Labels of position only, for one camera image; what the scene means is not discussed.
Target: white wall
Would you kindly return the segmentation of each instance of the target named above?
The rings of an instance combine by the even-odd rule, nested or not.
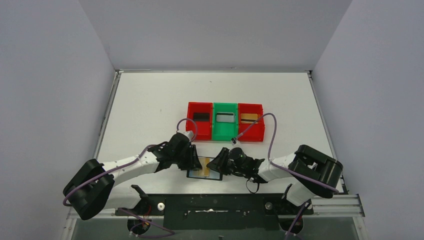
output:
[[[79,0],[116,69],[311,70],[352,0]]]
[[[423,239],[424,1],[353,0],[312,76],[375,240]]]
[[[114,69],[77,0],[0,1],[0,236],[60,238]]]

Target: white enclosure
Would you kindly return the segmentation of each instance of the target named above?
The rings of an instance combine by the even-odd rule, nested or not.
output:
[[[422,0],[0,1],[0,236],[60,238],[69,212],[62,190],[94,155],[115,70],[180,69],[312,71],[333,153],[350,193],[361,196],[370,236],[422,238],[423,9]],[[188,101],[261,103],[278,117],[273,155],[300,144],[332,154],[305,74],[237,74],[123,75],[99,160],[168,140]],[[242,82],[244,94],[234,94]],[[265,122],[266,144],[273,125]],[[226,146],[197,144],[212,157]],[[265,144],[250,144],[248,154],[265,157]],[[246,191],[231,176],[222,183],[234,188],[181,173],[134,183],[157,192]]]

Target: black cable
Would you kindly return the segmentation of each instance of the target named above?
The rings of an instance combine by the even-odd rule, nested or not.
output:
[[[253,191],[251,191],[250,189],[249,189],[249,187],[248,187],[248,182],[249,182],[249,179],[246,181],[246,188],[247,188],[247,190],[251,193],[251,194],[255,194],[255,193],[257,193],[258,191],[259,191],[259,182],[257,182],[256,184],[257,184],[257,188],[256,188],[256,191],[255,192],[253,192]]]

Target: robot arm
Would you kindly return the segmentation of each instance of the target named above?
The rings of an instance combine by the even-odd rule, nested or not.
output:
[[[192,137],[192,131],[177,132],[168,142],[147,147],[138,156],[105,163],[88,160],[64,188],[65,200],[69,200],[82,220],[94,217],[103,209],[132,209],[147,195],[137,185],[120,187],[119,184],[167,169],[172,164],[181,170],[202,168],[196,146],[190,142]]]
[[[339,161],[307,145],[301,145],[296,152],[275,158],[271,162],[247,156],[242,144],[235,139],[232,149],[223,148],[207,167],[224,175],[233,174],[258,184],[295,177],[296,183],[287,187],[283,200],[296,207],[314,196],[332,198],[334,191],[325,186],[335,188],[343,170]]]

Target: purple cable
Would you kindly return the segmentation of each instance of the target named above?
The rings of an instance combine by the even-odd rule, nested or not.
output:
[[[128,211],[128,210],[126,210],[126,209],[124,209],[124,208],[118,208],[118,210],[119,210],[119,211],[121,211],[121,212],[124,212],[124,213],[126,213],[126,214],[128,214],[128,215],[131,215],[131,216],[133,216],[134,218],[137,218],[138,220],[142,221],[142,223],[139,223],[139,224],[134,225],[133,227],[131,227],[131,229],[129,230],[130,232],[132,232],[134,228],[136,228],[136,227],[140,226],[141,224],[143,224],[143,222],[144,222],[144,223],[149,223],[149,224],[151,224],[151,225],[153,225],[153,226],[155,226],[155,227],[158,227],[158,228],[160,228],[160,229],[165,230],[165,231],[167,231],[167,232],[168,232],[168,234],[156,235],[156,236],[143,236],[143,235],[138,235],[138,237],[139,237],[139,238],[144,238],[144,239],[159,239],[159,238],[164,238],[164,237],[169,237],[169,236],[175,235],[175,232],[174,232],[174,231],[172,231],[172,230],[170,230],[170,229],[168,229],[168,228],[166,228],[166,227],[163,227],[163,226],[161,226],[161,225],[159,225],[159,224],[156,224],[156,223],[154,223],[154,222],[152,222],[152,221],[146,220],[146,219],[142,218],[141,216],[137,216],[137,215],[135,215],[134,213],[132,213],[132,212],[130,212],[130,211]]]
[[[110,173],[111,173],[111,172],[113,172],[113,171],[116,171],[116,170],[119,170],[119,169],[123,169],[123,168],[125,168],[125,167],[128,167],[128,166],[130,166],[131,164],[135,164],[138,160],[140,160],[140,158],[143,156],[143,154],[146,152],[146,150],[147,150],[148,148],[150,148],[150,147],[153,147],[153,146],[156,146],[156,145],[151,144],[151,145],[146,146],[146,147],[143,149],[143,151],[140,153],[140,155],[138,155],[138,157],[134,159],[134,161],[131,161],[131,162],[129,162],[129,163],[127,163],[127,164],[124,164],[124,165],[121,165],[121,166],[117,166],[117,167],[112,168],[112,169],[110,169],[110,170],[107,170],[107,171],[105,171],[105,172],[102,172],[102,173],[100,173],[99,175],[94,176],[94,177],[92,177],[92,178],[88,179],[87,181],[83,182],[81,185],[79,185],[79,186],[77,186],[76,188],[74,188],[72,191],[70,191],[70,192],[69,192],[69,193],[65,196],[65,199],[63,200],[63,205],[65,205],[65,206],[67,206],[67,207],[72,207],[72,205],[71,205],[71,204],[67,203],[68,199],[70,198],[70,196],[72,196],[72,194],[74,194],[76,191],[80,190],[80,189],[81,189],[82,187],[84,187],[85,185],[87,185],[87,184],[89,184],[89,183],[91,183],[91,182],[93,182],[93,181],[95,181],[95,180],[98,180],[99,178],[103,177],[104,175],[107,175],[107,174],[110,174]]]
[[[326,189],[328,189],[328,190],[331,190],[331,191],[333,191],[333,192],[335,192],[335,193],[339,193],[339,190],[337,190],[337,189],[335,189],[334,187],[332,187],[332,186],[329,186],[329,185],[327,185],[327,184],[325,184],[325,183],[323,183],[323,182],[320,182],[320,181],[317,181],[317,180],[315,180],[315,179],[312,179],[312,178],[310,178],[310,177],[307,177],[307,176],[304,176],[304,175],[302,175],[302,174],[299,174],[299,173],[297,173],[297,172],[295,172],[295,171],[292,171],[292,170],[290,170],[290,169],[288,169],[288,168],[285,168],[285,167],[283,167],[283,166],[279,166],[279,165],[277,165],[277,164],[275,164],[275,163],[273,163],[273,161],[271,161],[271,149],[273,148],[273,144],[274,144],[274,139],[275,139],[275,137],[276,137],[276,133],[277,133],[277,118],[276,118],[276,116],[273,114],[273,113],[265,113],[264,115],[262,115],[262,116],[260,116],[258,119],[256,119],[256,121],[254,121],[252,124],[250,124],[250,126],[248,126],[247,128],[246,128],[246,130],[244,130],[242,133],[240,133],[239,135],[237,135],[236,137],[235,137],[235,139],[238,139],[238,138],[240,138],[243,134],[245,134],[245,132],[247,132],[255,123],[257,123],[260,119],[262,119],[263,117],[265,117],[265,116],[267,116],[267,115],[271,115],[273,118],[274,118],[274,132],[273,132],[273,134],[272,134],[272,138],[271,138],[271,143],[269,144],[269,148],[268,148],[268,161],[269,161],[269,163],[272,165],[272,166],[274,166],[274,167],[276,167],[276,168],[278,168],[278,169],[281,169],[281,170],[284,170],[284,171],[286,171],[286,172],[288,172],[289,174],[291,174],[291,175],[294,175],[294,176],[296,176],[296,177],[299,177],[299,178],[302,178],[302,179],[305,179],[305,180],[308,180],[309,182],[312,182],[312,183],[314,183],[314,184],[317,184],[317,185],[319,185],[319,186],[321,186],[321,187],[323,187],[323,188],[326,188]]]
[[[181,119],[177,124],[176,124],[176,130],[178,131],[178,130],[180,130],[179,129],[179,126],[180,126],[180,123],[182,122],[182,121],[184,121],[184,120],[187,120],[187,121],[190,121],[190,122],[192,122],[193,124],[194,124],[194,128],[196,129],[196,132],[194,133],[194,136],[193,136],[193,138],[190,140],[190,143],[191,142],[193,142],[195,139],[196,139],[196,137],[198,136],[198,125],[195,123],[195,121],[193,121],[192,119],[190,119],[190,118],[183,118],[183,119]]]
[[[290,227],[288,228],[287,232],[285,233],[285,238],[284,238],[284,240],[287,240],[287,238],[289,237],[289,235],[290,235],[290,234],[293,234],[293,233],[292,233],[292,229],[293,229],[293,227],[295,226],[295,223],[296,223],[296,222],[298,221],[298,219],[300,218],[300,216],[301,216],[301,214],[302,214],[302,212],[303,212],[304,208],[308,208],[308,207],[309,207],[309,205],[311,205],[310,203],[308,203],[308,205],[307,205],[307,206],[305,206],[305,204],[306,204],[306,202],[304,202],[304,203],[302,204],[302,207],[300,208],[300,210],[299,210],[299,212],[297,213],[296,217],[293,219],[293,222],[291,223]]]

